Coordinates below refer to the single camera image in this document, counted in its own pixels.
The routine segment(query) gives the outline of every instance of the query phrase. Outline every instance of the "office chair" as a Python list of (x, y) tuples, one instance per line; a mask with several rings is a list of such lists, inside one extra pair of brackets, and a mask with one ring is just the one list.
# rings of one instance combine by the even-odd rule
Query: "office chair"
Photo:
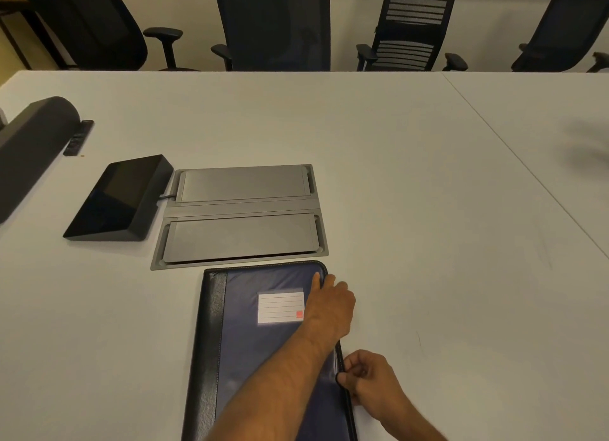
[[(122, 0), (28, 0), (83, 70), (138, 70), (148, 57), (142, 32)], [(163, 44), (167, 69), (175, 65), (173, 43), (183, 32), (144, 30)]]
[(216, 0), (218, 3), (218, 11), (220, 12), (220, 19), (222, 20), (222, 28), (224, 29), (224, 38), (226, 44), (217, 44), (211, 47), (211, 52), (224, 59), (224, 67), (227, 71), (232, 70), (232, 60), (230, 51), (228, 50), (228, 38), (226, 37), (226, 17), (224, 12), (224, 0)]
[[(529, 43), (512, 65), (515, 72), (562, 72), (590, 51), (609, 17), (609, 0), (551, 0)], [(588, 72), (609, 68), (609, 55), (594, 53)]]
[[(356, 45), (357, 70), (431, 70), (455, 0), (383, 0), (372, 48)], [(467, 70), (465, 61), (446, 53), (444, 70)]]
[(224, 0), (234, 70), (330, 70), (330, 0)]

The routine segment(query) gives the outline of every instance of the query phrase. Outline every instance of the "wall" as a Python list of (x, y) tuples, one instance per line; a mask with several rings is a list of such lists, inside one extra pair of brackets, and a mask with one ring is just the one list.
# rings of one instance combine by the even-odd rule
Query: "wall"
[[(200, 70), (223, 70), (222, 60), (209, 48), (224, 42), (216, 0), (124, 0), (142, 29), (177, 27), (185, 31), (175, 43), (179, 65)], [(470, 70), (508, 71), (519, 54), (518, 44), (529, 40), (550, 0), (456, 0), (442, 49), (460, 54)], [(355, 45), (372, 43), (383, 0), (331, 0), (332, 69), (355, 70)], [(35, 69), (53, 68), (20, 16), (4, 18)], [(161, 44), (147, 39), (149, 57), (144, 69), (164, 67)], [(609, 26), (592, 51), (609, 52)], [(0, 83), (15, 70), (14, 52), (0, 39)], [(443, 67), (438, 58), (435, 69)], [(588, 55), (573, 70), (585, 71), (593, 63)]]

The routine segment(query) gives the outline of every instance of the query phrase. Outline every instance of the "conference table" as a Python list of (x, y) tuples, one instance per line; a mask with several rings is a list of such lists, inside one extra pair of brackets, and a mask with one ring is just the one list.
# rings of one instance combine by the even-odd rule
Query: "conference table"
[(608, 74), (446, 77), (609, 255)]
[[(164, 154), (174, 168), (312, 164), (319, 260), (357, 298), (344, 353), (384, 354), (450, 440), (604, 438), (609, 260), (448, 80), (15, 75), (9, 120), (59, 95), (95, 127), (0, 227), (0, 437), (180, 438), (205, 268), (150, 270), (164, 204), (144, 242), (62, 238), (110, 162)], [(361, 441), (391, 439), (355, 418)]]

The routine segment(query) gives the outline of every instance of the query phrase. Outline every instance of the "white label card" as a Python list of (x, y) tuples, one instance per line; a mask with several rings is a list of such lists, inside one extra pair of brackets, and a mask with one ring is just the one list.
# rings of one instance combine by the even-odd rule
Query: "white label card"
[(258, 323), (302, 322), (305, 317), (305, 294), (278, 292), (258, 294)]

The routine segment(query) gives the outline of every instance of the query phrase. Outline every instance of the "black table leg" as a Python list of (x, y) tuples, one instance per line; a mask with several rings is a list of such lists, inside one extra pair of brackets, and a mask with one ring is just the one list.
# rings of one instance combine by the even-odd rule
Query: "black table leg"
[(25, 67), (27, 70), (32, 70), (32, 66), (30, 66), (30, 63), (27, 62), (26, 55), (23, 54), (23, 51), (21, 51), (21, 48), (19, 48), (19, 45), (11, 35), (9, 29), (6, 27), (6, 24), (4, 24), (2, 16), (0, 16), (0, 28), (2, 28), (2, 31), (13, 47), (13, 50), (15, 50), (15, 53), (17, 53), (17, 56), (19, 56), (19, 60), (21, 61), (21, 64), (23, 64), (23, 67)]
[(49, 52), (50, 57), (53, 58), (53, 61), (55, 61), (57, 67), (62, 70), (68, 69), (66, 61), (63, 59), (63, 56), (59, 50), (57, 50), (57, 47), (50, 38), (49, 33), (44, 28), (44, 24), (38, 17), (38, 14), (32, 10), (22, 10), (21, 15), (30, 25), (34, 31), (34, 34), (36, 34), (36, 37), (38, 37), (42, 45), (44, 45), (44, 48), (46, 48), (46, 50)]

